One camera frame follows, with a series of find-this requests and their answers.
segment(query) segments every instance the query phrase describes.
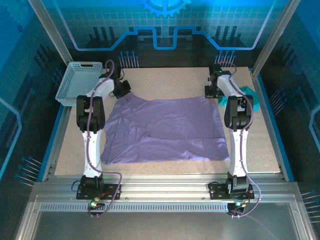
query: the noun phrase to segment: gear logo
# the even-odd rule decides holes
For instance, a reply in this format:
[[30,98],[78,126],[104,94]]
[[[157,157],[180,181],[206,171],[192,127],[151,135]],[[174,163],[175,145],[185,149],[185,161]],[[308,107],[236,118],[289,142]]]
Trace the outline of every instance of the gear logo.
[[174,14],[180,14],[180,10],[185,10],[186,5],[191,4],[191,0],[140,0],[140,3],[151,14],[166,18],[168,15],[173,17]]
[[11,17],[22,24],[29,15],[29,3],[27,0],[0,0],[0,7],[6,7]]

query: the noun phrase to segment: purple shirt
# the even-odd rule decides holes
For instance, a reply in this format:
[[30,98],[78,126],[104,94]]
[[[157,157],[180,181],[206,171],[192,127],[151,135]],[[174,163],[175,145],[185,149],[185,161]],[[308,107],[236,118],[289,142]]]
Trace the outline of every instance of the purple shirt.
[[105,164],[225,160],[226,138],[215,101],[119,98],[104,126]]

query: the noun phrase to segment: white basket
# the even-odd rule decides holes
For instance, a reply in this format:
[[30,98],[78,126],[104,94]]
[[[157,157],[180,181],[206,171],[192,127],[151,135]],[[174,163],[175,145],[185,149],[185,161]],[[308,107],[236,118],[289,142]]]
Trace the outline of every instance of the white basket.
[[98,83],[103,73],[101,62],[72,61],[63,75],[55,99],[66,107],[75,107],[77,97],[86,95]]

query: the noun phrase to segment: teal cloth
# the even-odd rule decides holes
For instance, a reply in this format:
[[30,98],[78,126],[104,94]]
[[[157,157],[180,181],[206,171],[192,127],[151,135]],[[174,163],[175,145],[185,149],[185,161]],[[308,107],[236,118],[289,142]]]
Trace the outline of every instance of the teal cloth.
[[[257,112],[259,110],[260,105],[258,94],[248,86],[240,87],[240,90],[244,92],[246,95],[251,95],[253,97],[253,111]],[[225,96],[219,96],[218,102],[221,106],[226,106],[228,101]]]

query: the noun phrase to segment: beige table surface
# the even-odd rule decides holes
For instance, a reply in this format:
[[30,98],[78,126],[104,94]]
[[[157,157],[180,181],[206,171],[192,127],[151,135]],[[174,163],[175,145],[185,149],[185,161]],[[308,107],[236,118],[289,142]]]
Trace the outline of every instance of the beige table surface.
[[[146,100],[182,99],[203,96],[209,70],[207,67],[190,68],[128,68],[124,70],[125,78],[131,85],[131,91]],[[254,89],[247,67],[238,67],[234,80],[239,87],[249,86]],[[115,97],[104,101],[105,118],[108,119],[116,102]],[[223,122],[225,107],[218,106]],[[224,128],[227,146],[230,151],[230,136]],[[102,131],[100,151],[106,142]],[[261,110],[254,113],[253,124],[247,138],[247,167],[249,172],[279,172],[276,156],[271,144],[267,127]],[[104,171],[122,174],[225,174],[230,161],[164,161],[129,164],[102,164]],[[62,148],[55,170],[56,176],[82,175],[84,171],[84,142],[76,124],[76,108],[73,107],[67,124]]]

